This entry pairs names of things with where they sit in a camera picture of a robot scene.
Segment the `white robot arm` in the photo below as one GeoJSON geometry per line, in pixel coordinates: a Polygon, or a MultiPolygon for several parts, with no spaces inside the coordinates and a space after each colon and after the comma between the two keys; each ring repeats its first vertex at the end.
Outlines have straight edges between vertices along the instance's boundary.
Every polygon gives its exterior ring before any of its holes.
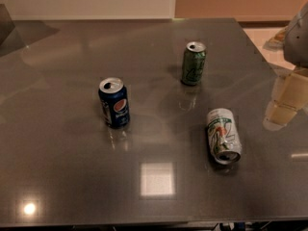
{"type": "Polygon", "coordinates": [[[308,104],[308,3],[287,26],[283,56],[295,69],[275,80],[263,121],[270,131],[285,127],[308,104]]]}

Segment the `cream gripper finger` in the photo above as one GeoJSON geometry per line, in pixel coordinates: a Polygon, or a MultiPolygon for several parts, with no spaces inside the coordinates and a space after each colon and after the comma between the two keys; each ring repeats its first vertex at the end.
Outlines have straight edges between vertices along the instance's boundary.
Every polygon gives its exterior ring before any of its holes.
{"type": "Polygon", "coordinates": [[[308,69],[285,69],[275,79],[263,125],[267,130],[278,131],[308,105],[308,69]]]}

